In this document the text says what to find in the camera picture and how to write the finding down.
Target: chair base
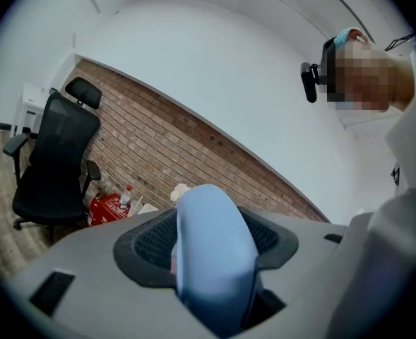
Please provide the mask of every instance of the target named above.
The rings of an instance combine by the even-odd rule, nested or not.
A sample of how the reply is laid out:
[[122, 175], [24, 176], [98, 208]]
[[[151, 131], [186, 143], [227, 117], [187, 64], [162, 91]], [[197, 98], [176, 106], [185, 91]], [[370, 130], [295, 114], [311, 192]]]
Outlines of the chair base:
[[16, 220], [13, 221], [13, 229], [15, 230], [21, 230], [21, 224], [24, 222], [29, 222], [27, 220], [24, 220], [23, 218], [17, 218]]
[[[24, 218], [17, 218], [16, 220], [13, 221], [13, 229], [20, 231], [22, 229], [21, 224], [24, 222], [32, 222], [32, 221], [26, 220]], [[69, 224], [66, 224], [65, 226], [69, 226], [77, 230], [83, 229], [83, 227], [77, 225], [76, 223], [69, 223]], [[50, 225], [47, 227], [47, 229], [49, 230], [49, 240], [51, 244], [53, 244], [54, 243], [54, 226]]]

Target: chair armrest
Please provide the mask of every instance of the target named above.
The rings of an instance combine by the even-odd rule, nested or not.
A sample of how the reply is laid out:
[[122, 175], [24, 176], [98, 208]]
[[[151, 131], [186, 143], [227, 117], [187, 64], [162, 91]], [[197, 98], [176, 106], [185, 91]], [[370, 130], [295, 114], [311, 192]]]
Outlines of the chair armrest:
[[85, 194], [87, 193], [90, 182], [99, 181], [100, 179], [101, 179], [100, 168], [97, 166], [95, 162], [87, 160], [87, 177], [85, 178], [85, 182], [83, 183], [82, 198], [85, 197]]
[[100, 168], [97, 166], [96, 162], [87, 160], [87, 171], [88, 176], [92, 181], [99, 181], [101, 179]]
[[24, 133], [14, 136], [4, 146], [4, 153], [6, 155], [9, 155], [10, 157], [13, 157], [15, 154], [19, 152], [21, 147], [25, 145], [25, 142], [27, 142], [27, 140], [28, 137]]
[[25, 134], [18, 134], [14, 136], [11, 140], [9, 140], [6, 145], [4, 146], [4, 153], [13, 157], [13, 162], [15, 164], [15, 176], [16, 176], [16, 184], [19, 185], [19, 174], [20, 174], [20, 167], [19, 167], [19, 150], [25, 142], [27, 142], [28, 137]]

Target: white table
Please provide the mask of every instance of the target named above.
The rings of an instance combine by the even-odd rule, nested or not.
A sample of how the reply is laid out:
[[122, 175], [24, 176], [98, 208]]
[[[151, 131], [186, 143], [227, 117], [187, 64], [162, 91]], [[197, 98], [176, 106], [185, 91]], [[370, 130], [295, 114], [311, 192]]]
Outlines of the white table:
[[49, 93], [46, 90], [43, 91], [39, 87], [24, 82], [23, 93], [19, 98], [13, 121], [11, 122], [10, 138], [15, 135], [15, 126], [18, 126], [16, 134], [21, 134], [23, 132], [25, 117], [28, 112], [35, 113], [32, 126], [30, 127], [30, 132], [32, 132], [37, 115], [43, 115], [48, 97]]

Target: wooden floor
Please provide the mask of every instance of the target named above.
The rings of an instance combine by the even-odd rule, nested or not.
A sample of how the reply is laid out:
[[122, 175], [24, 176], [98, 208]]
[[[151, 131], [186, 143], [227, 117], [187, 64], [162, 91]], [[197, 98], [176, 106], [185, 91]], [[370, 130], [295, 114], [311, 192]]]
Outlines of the wooden floor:
[[[43, 254], [50, 246], [49, 233], [44, 226], [26, 223], [21, 231], [13, 229], [13, 221], [18, 218], [11, 209], [16, 191], [16, 179], [13, 173], [13, 160], [2, 153], [8, 141], [9, 132], [0, 131], [0, 278], [9, 278], [28, 263]], [[29, 140], [20, 154], [20, 166], [23, 171], [35, 142]], [[56, 227], [54, 241], [74, 231], [69, 227]]]

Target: chair headrest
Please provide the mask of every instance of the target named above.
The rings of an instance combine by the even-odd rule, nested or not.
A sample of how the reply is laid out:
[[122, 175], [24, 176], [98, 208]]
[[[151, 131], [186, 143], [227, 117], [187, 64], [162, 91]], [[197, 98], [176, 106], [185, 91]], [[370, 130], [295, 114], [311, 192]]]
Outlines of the chair headrest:
[[93, 109], [100, 106], [101, 90], [84, 78], [74, 78], [66, 85], [65, 91]]

